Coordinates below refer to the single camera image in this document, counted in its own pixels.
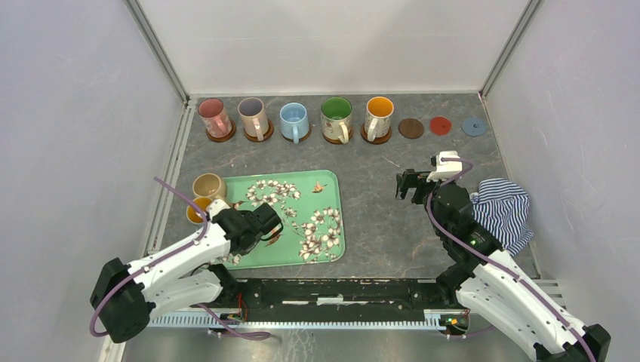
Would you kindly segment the dark wooden coaster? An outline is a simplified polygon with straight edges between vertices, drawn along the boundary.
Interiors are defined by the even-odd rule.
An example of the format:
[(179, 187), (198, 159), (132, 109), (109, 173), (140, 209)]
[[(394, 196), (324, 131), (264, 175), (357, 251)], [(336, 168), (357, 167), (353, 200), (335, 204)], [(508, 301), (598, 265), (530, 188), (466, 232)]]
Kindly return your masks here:
[(398, 131), (403, 137), (414, 140), (422, 137), (424, 126), (416, 118), (404, 118), (398, 124)]

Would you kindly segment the blue orange-interior mug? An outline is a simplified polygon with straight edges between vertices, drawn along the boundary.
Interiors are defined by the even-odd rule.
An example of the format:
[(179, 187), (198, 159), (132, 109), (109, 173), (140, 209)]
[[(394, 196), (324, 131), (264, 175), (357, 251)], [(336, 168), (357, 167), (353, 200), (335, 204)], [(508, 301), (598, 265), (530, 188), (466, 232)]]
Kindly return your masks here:
[(204, 219), (202, 217), (202, 213), (205, 213), (206, 207), (210, 204), (211, 199), (206, 197), (197, 197), (192, 200), (192, 203), (195, 205), (193, 207), (191, 204), (186, 209), (186, 217), (193, 224), (202, 224)]

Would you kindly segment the beige mug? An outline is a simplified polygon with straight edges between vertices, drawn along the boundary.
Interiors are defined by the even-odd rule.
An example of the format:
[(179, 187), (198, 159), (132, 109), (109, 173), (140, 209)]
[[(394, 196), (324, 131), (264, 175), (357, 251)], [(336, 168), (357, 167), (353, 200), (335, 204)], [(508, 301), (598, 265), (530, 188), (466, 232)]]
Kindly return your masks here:
[(192, 184), (192, 192), (196, 198), (223, 199), (227, 198), (227, 184), (225, 180), (214, 173), (203, 173)]

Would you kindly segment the red round coaster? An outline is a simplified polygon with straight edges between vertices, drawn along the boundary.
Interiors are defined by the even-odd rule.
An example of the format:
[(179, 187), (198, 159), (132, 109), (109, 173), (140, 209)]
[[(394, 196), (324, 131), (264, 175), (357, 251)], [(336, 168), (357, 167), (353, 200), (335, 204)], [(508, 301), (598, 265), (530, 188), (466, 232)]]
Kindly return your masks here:
[(447, 135), (451, 131), (451, 128), (451, 121), (442, 116), (432, 118), (429, 123), (430, 131), (437, 136)]

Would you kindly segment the orange interior mug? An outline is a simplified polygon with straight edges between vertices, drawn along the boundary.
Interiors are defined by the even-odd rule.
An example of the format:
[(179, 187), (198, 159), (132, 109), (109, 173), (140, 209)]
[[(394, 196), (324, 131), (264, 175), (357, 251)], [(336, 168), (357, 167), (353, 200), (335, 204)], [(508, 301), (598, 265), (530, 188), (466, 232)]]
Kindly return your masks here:
[(367, 103), (367, 115), (364, 126), (368, 133), (368, 139), (383, 137), (391, 128), (394, 105), (386, 97), (373, 97)]

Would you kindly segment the blue round coaster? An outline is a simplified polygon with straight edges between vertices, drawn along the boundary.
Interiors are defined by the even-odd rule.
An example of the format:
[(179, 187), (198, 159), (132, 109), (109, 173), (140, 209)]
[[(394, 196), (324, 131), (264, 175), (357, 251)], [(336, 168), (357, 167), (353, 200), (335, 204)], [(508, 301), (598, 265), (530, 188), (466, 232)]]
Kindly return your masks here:
[(470, 137), (479, 137), (487, 132), (487, 124), (483, 118), (468, 117), (462, 121), (461, 129)]

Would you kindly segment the green interior floral mug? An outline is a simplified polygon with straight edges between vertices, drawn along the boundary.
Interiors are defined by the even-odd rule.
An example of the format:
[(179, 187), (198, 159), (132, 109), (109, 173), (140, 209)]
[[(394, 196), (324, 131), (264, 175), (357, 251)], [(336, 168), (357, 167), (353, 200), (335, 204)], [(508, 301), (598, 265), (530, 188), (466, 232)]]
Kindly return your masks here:
[(352, 104), (344, 97), (327, 98), (321, 105), (322, 133), (328, 138), (345, 142), (352, 128)]

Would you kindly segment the pink mug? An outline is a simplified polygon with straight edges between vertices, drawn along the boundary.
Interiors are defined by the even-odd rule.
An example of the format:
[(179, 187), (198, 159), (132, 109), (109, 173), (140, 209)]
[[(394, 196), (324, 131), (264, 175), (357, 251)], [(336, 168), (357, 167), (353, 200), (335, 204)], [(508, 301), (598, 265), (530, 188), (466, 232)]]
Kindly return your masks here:
[(217, 98), (207, 98), (199, 103), (198, 114), (203, 120), (205, 131), (213, 137), (224, 137), (230, 132), (231, 123), (234, 123), (228, 116), (222, 100)]

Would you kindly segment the purple interior mug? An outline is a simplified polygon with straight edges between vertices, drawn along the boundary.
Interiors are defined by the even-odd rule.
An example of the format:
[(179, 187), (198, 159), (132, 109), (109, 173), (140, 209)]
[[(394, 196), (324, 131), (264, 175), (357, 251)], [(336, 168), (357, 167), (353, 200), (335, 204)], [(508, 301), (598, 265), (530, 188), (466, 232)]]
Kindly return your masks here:
[(269, 128), (263, 101), (256, 97), (243, 99), (238, 104), (238, 114), (242, 119), (244, 130), (251, 136), (262, 140)]

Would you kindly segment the light blue mug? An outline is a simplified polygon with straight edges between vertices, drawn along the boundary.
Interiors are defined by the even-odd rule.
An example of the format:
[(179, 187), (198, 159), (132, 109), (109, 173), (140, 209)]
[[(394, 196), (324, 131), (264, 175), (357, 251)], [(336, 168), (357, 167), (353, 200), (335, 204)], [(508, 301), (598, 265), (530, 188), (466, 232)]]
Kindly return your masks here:
[(287, 103), (279, 113), (281, 134), (298, 141), (311, 128), (308, 112), (300, 103)]

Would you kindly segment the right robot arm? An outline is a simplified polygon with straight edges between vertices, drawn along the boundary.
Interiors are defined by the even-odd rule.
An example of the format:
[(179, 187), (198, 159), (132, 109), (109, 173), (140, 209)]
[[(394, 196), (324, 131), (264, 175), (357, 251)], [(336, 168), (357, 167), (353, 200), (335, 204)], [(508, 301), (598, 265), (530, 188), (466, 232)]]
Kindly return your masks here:
[(430, 180), (429, 171), (396, 176), (395, 196), (414, 190), (454, 265), (437, 277), (436, 299), (463, 306), (508, 336), (532, 361), (604, 361), (611, 344), (601, 325), (586, 325), (560, 306), (518, 267), (472, 215), (468, 191)]

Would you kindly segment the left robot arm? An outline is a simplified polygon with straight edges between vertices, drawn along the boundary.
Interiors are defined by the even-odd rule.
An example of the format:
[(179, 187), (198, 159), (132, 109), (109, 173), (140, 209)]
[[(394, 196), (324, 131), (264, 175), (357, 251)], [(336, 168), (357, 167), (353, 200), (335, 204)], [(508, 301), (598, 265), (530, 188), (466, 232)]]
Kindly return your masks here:
[(197, 212), (202, 227), (181, 241), (142, 259), (114, 258), (102, 267), (90, 297), (93, 336), (126, 342), (170, 312), (198, 304), (230, 306), (239, 295), (238, 281), (217, 259), (244, 256), (284, 228), (268, 204), (236, 210), (216, 199)]

